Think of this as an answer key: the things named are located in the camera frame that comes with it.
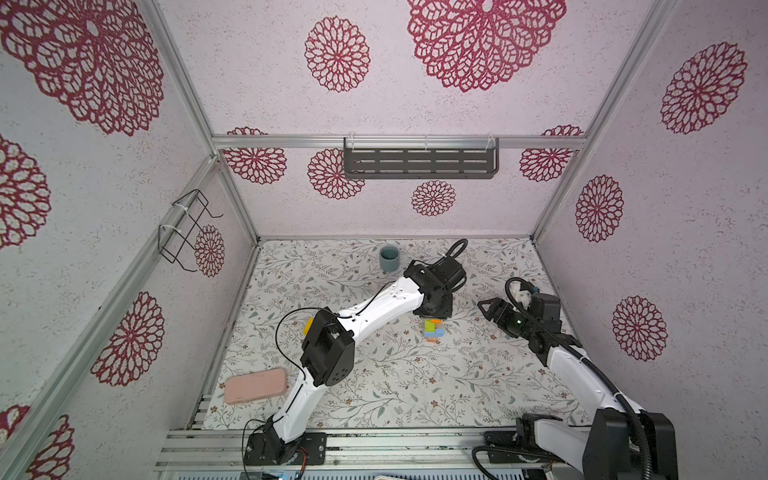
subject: pink case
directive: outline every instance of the pink case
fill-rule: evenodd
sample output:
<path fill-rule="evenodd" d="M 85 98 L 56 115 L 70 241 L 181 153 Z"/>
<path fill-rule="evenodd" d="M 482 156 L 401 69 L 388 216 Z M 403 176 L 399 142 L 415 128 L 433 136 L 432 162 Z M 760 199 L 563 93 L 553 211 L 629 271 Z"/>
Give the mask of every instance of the pink case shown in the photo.
<path fill-rule="evenodd" d="M 238 375 L 227 380 L 224 386 L 224 403 L 252 402 L 258 399 L 282 395 L 288 391 L 288 375 L 284 368 Z"/>

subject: floral tablecloth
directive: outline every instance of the floral tablecloth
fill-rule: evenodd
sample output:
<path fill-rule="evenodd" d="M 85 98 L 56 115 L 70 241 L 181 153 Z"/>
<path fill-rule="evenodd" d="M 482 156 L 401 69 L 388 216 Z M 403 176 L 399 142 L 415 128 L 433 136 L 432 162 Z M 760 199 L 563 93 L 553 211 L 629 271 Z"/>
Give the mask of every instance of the floral tablecloth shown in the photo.
<path fill-rule="evenodd" d="M 454 240 L 274 240 L 263 245 L 219 373 L 205 429 L 242 429 L 265 419 L 286 396 L 238 406 L 223 403 L 231 376 L 278 366 L 297 370 L 275 347 L 275 327 L 300 306 L 338 310 L 373 295 L 402 274 L 411 259 L 437 260 Z M 385 243 L 400 250 L 401 269 L 385 275 L 378 252 Z M 466 286 L 454 295 L 453 316 L 438 343 L 424 338 L 423 321 L 405 314 L 357 346 L 355 369 L 328 389 L 310 426 L 424 427 L 514 425 L 524 412 L 543 412 L 571 425 L 589 423 L 573 394 L 522 339 L 506 336 L 482 317 L 476 303 L 504 297 L 504 282 L 522 276 L 552 293 L 529 240 L 472 239 L 458 258 Z M 299 361 L 303 329 L 311 311 L 294 313 L 280 327 L 280 347 Z M 564 320 L 564 329 L 568 323 Z"/>

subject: yellow object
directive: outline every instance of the yellow object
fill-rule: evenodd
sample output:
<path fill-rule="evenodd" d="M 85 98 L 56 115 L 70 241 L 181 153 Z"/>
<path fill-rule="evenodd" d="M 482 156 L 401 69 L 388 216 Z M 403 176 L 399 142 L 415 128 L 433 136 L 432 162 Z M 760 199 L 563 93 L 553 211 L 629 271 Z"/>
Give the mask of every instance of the yellow object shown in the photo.
<path fill-rule="evenodd" d="M 310 317 L 310 321 L 307 322 L 306 326 L 304 327 L 304 336 L 306 336 L 306 334 L 310 332 L 311 326 L 312 326 L 312 317 Z"/>

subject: red doily pattern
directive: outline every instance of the red doily pattern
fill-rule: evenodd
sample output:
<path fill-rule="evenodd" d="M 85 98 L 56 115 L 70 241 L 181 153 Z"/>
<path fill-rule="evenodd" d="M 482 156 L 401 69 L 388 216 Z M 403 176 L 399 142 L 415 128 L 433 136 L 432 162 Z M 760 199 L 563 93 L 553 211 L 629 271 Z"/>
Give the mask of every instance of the red doily pattern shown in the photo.
<path fill-rule="evenodd" d="M 558 125 L 546 130 L 543 135 L 581 135 L 584 132 L 573 125 Z M 520 171 L 523 176 L 545 182 L 560 177 L 563 169 L 573 155 L 567 148 L 529 148 L 520 157 Z"/>
<path fill-rule="evenodd" d="M 350 180 L 344 175 L 344 153 L 338 148 L 317 152 L 306 174 L 315 190 L 337 200 L 354 197 L 366 184 L 365 180 Z"/>
<path fill-rule="evenodd" d="M 51 211 L 38 163 L 0 135 L 0 249 L 34 237 Z"/>
<path fill-rule="evenodd" d="M 304 42 L 306 66 L 331 91 L 349 91 L 368 73 L 371 58 L 366 38 L 357 25 L 344 18 L 325 17 Z"/>
<path fill-rule="evenodd" d="M 612 323 L 621 349 L 635 359 L 653 360 L 667 346 L 667 323 L 648 299 L 625 298 L 616 305 Z"/>
<path fill-rule="evenodd" d="M 125 313 L 118 329 L 91 367 L 99 383 L 126 386 L 149 370 L 163 346 L 165 318 L 157 300 L 139 293 L 134 307 Z"/>
<path fill-rule="evenodd" d="M 0 412 L 0 448 L 10 438 L 16 425 L 27 415 L 29 405 L 14 405 L 4 412 Z"/>
<path fill-rule="evenodd" d="M 228 135 L 266 135 L 258 128 L 238 127 Z M 224 159 L 232 171 L 255 184 L 277 182 L 286 173 L 286 156 L 282 148 L 229 148 Z"/>
<path fill-rule="evenodd" d="M 224 240 L 213 225 L 200 229 L 194 243 L 194 258 L 205 276 L 216 276 L 224 265 Z"/>
<path fill-rule="evenodd" d="M 448 211 L 456 200 L 453 187 L 440 180 L 425 182 L 413 191 L 411 205 L 421 215 L 434 217 Z"/>
<path fill-rule="evenodd" d="M 528 67 L 565 0 L 408 0 L 414 55 L 445 87 L 488 90 Z"/>
<path fill-rule="evenodd" d="M 600 175 L 581 189 L 576 203 L 576 226 L 584 238 L 597 243 L 613 234 L 623 212 L 618 182 Z"/>
<path fill-rule="evenodd" d="M 661 99 L 661 120 L 674 133 L 689 134 L 724 114 L 744 83 L 744 52 L 726 41 L 710 45 L 675 72 Z"/>
<path fill-rule="evenodd" d="M 163 70 L 131 0 L 0 0 L 0 32 L 77 120 L 133 135 L 159 115 Z"/>
<path fill-rule="evenodd" d="M 74 453 L 73 435 L 69 415 L 62 415 L 56 430 L 45 439 L 42 450 L 27 468 L 27 480 L 61 480 L 69 472 L 69 460 Z"/>

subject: small red flower pattern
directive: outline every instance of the small red flower pattern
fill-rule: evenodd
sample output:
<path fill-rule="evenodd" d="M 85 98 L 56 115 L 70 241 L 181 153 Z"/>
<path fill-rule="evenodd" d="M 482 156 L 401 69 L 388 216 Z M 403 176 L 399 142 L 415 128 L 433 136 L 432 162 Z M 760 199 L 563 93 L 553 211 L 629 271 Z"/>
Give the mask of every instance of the small red flower pattern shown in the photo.
<path fill-rule="evenodd" d="M 746 62 L 738 45 L 710 45 L 683 63 L 661 99 L 661 120 L 674 133 L 712 124 L 739 95 Z"/>
<path fill-rule="evenodd" d="M 430 180 L 419 185 L 411 196 L 411 205 L 421 215 L 434 217 L 444 214 L 453 206 L 456 192 L 453 187 L 440 180 Z"/>
<path fill-rule="evenodd" d="M 612 323 L 621 349 L 637 360 L 653 360 L 667 346 L 667 323 L 648 299 L 623 299 L 616 305 Z"/>
<path fill-rule="evenodd" d="M 330 91 L 356 88 L 371 63 L 366 37 L 357 25 L 339 17 L 325 17 L 315 24 L 304 42 L 306 66 Z"/>
<path fill-rule="evenodd" d="M 581 135 L 584 132 L 573 125 L 558 125 L 543 135 Z M 573 155 L 567 148 L 529 148 L 520 157 L 520 171 L 529 180 L 545 182 L 560 177 Z"/>
<path fill-rule="evenodd" d="M 37 234 L 51 211 L 50 196 L 35 159 L 0 135 L 0 250 Z"/>
<path fill-rule="evenodd" d="M 354 197 L 366 184 L 365 180 L 351 180 L 344 175 L 344 152 L 338 148 L 317 152 L 306 174 L 315 190 L 337 200 Z"/>
<path fill-rule="evenodd" d="M 266 135 L 257 128 L 238 127 L 228 135 Z M 221 152 L 232 171 L 255 184 L 277 182 L 286 172 L 282 148 L 228 148 Z"/>
<path fill-rule="evenodd" d="M 576 203 L 576 226 L 585 239 L 597 243 L 614 233 L 623 213 L 624 200 L 618 182 L 599 175 L 581 189 Z"/>
<path fill-rule="evenodd" d="M 165 318 L 157 300 L 141 292 L 91 367 L 99 383 L 126 386 L 149 370 L 163 346 Z"/>
<path fill-rule="evenodd" d="M 74 453 L 72 436 L 74 429 L 69 425 L 69 415 L 62 415 L 56 430 L 45 439 L 42 450 L 27 468 L 27 480 L 61 480 L 69 472 L 69 460 Z"/>
<path fill-rule="evenodd" d="M 29 405 L 14 405 L 4 412 L 0 412 L 0 448 L 16 430 L 16 425 L 27 415 Z"/>
<path fill-rule="evenodd" d="M 131 136 L 159 115 L 163 69 L 131 0 L 1 0 L 0 33 L 77 120 Z"/>
<path fill-rule="evenodd" d="M 509 81 L 551 40 L 565 0 L 408 0 L 414 55 L 444 87 Z"/>
<path fill-rule="evenodd" d="M 194 242 L 194 258 L 205 276 L 216 276 L 224 265 L 224 240 L 213 225 L 200 229 Z"/>

